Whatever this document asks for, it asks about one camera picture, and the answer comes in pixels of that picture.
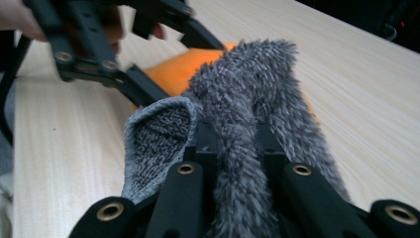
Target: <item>light wood surface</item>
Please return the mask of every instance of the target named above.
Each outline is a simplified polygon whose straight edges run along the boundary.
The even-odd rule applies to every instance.
[[[287,39],[355,205],[394,198],[420,209],[420,56],[291,0],[191,0],[222,42]],[[126,26],[133,11],[124,9]],[[185,48],[127,34],[122,66],[145,68]],[[123,185],[123,125],[115,89],[62,82],[35,43],[17,85],[14,237],[66,237],[95,201]]]

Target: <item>gray fuzzy fabric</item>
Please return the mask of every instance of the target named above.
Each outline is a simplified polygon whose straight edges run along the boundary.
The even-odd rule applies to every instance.
[[[203,65],[183,97],[172,99],[184,104],[164,109],[159,102],[135,114],[127,123],[123,195],[138,202],[158,189],[168,166],[180,161],[179,153],[194,142],[198,113],[212,122],[221,145],[214,189],[217,215],[208,237],[279,237],[255,143],[259,121],[270,124],[292,162],[319,169],[350,200],[293,76],[295,54],[295,45],[288,41],[240,43],[213,64]],[[163,119],[171,114],[171,120]]]

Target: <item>black cable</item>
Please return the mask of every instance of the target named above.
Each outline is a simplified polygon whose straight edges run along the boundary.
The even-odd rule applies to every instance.
[[[0,82],[0,130],[3,133],[6,140],[13,147],[13,132],[7,124],[6,120],[6,100],[7,95],[9,94],[10,88],[13,85],[16,74],[18,73],[19,68],[21,67],[22,61],[25,58],[25,55],[28,51],[28,48],[31,44],[31,39],[22,35],[19,39],[18,46],[16,47],[15,54],[12,56],[13,64],[11,67],[5,71],[3,79]]]

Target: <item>orange object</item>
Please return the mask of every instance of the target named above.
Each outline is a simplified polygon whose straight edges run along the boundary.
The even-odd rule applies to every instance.
[[[234,43],[225,44],[227,51],[231,51],[235,46]],[[189,79],[200,69],[202,64],[216,61],[222,55],[223,52],[218,50],[190,49],[154,67],[144,69],[144,72],[169,96],[178,96],[188,87]],[[317,122],[308,98],[304,93],[302,96],[309,107],[309,112]]]

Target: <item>human hand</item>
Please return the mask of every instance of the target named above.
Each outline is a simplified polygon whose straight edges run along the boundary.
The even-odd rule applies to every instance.
[[[22,0],[0,0],[0,5],[2,6],[0,8],[0,30],[19,30],[29,38],[42,42],[47,41],[32,11],[24,5]],[[100,12],[100,21],[104,26],[110,46],[115,53],[118,53],[120,50],[119,42],[124,35],[118,8],[103,9]],[[69,21],[64,21],[64,25],[76,53],[84,55],[82,42],[76,28]],[[153,34],[159,39],[164,39],[160,24],[155,24]]]

